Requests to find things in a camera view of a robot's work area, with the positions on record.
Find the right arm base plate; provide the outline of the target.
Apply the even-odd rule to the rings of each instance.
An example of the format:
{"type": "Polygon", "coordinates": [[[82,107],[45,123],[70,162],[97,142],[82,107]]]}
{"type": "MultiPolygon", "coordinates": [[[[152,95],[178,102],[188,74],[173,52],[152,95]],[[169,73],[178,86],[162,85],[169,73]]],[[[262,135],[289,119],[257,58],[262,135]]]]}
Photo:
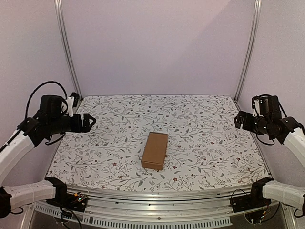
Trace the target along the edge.
{"type": "Polygon", "coordinates": [[[230,206],[233,213],[249,211],[244,216],[251,224],[263,222],[271,203],[271,199],[261,198],[256,194],[247,194],[240,188],[234,190],[230,196],[230,206]]]}

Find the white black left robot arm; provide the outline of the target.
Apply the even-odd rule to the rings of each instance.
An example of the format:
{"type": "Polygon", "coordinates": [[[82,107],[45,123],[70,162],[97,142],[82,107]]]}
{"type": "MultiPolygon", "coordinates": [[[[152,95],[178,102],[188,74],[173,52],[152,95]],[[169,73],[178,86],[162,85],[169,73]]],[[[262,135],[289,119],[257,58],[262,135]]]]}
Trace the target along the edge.
{"type": "MultiPolygon", "coordinates": [[[[96,119],[88,113],[74,114],[75,97],[73,93],[67,98],[57,95],[44,95],[40,108],[34,117],[22,121],[11,138],[0,149],[0,180],[4,181],[9,172],[31,150],[43,140],[51,145],[53,135],[65,136],[69,133],[88,133],[96,119]]],[[[13,210],[40,200],[50,205],[84,212],[87,196],[78,192],[69,194],[67,185],[55,177],[47,177],[40,182],[21,186],[0,187],[0,216],[7,217],[13,210]]]]}

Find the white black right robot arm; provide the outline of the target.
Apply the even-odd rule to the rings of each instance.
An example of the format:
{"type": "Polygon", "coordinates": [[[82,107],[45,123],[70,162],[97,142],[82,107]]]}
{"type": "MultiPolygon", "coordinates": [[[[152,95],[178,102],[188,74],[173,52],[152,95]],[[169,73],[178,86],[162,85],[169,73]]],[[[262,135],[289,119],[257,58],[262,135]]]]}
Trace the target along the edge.
{"type": "MultiPolygon", "coordinates": [[[[256,135],[267,135],[290,150],[299,162],[305,163],[305,128],[287,116],[276,95],[262,94],[252,98],[253,113],[240,111],[234,118],[236,128],[256,135]]],[[[251,192],[231,197],[234,212],[247,211],[271,204],[272,200],[305,211],[305,189],[264,177],[251,186],[251,192]]]]}

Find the brown cardboard box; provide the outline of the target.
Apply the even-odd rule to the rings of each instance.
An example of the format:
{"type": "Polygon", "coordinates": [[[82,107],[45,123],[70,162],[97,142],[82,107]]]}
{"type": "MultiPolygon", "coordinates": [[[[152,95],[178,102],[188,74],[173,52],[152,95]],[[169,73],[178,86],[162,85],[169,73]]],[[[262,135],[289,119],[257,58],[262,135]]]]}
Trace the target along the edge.
{"type": "Polygon", "coordinates": [[[167,144],[167,134],[150,132],[141,159],[142,168],[163,170],[167,144]]]}

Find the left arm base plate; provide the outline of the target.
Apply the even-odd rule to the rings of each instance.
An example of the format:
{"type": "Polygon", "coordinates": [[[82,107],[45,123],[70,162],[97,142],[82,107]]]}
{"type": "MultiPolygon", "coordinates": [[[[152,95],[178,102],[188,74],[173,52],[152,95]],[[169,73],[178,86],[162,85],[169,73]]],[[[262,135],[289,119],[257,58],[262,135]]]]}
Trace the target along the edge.
{"type": "Polygon", "coordinates": [[[74,194],[67,193],[66,190],[56,190],[55,197],[46,200],[47,204],[69,209],[77,212],[85,212],[88,202],[88,195],[81,192],[74,194]]]}

